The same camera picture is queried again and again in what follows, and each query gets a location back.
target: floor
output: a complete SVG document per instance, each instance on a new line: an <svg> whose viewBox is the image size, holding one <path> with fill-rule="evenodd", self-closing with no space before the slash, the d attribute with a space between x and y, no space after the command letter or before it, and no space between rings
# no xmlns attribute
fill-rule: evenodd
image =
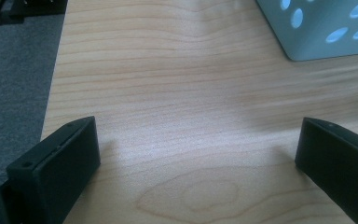
<svg viewBox="0 0 358 224"><path fill-rule="evenodd" d="M63 18L0 26L0 183L6 167L40 140Z"/></svg>

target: wooden table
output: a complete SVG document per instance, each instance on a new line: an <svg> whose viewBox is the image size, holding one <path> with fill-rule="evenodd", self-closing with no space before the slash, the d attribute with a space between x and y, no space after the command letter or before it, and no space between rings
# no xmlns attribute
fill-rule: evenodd
<svg viewBox="0 0 358 224"><path fill-rule="evenodd" d="M253 0L69 1L43 137L97 119L65 223L352 223L295 168L303 117L358 133L358 56L293 63Z"/></svg>

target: light blue box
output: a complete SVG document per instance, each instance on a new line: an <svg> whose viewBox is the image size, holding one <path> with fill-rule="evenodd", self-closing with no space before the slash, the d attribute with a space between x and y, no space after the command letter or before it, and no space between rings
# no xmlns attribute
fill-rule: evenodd
<svg viewBox="0 0 358 224"><path fill-rule="evenodd" d="M287 56L358 54L358 0L256 0Z"/></svg>

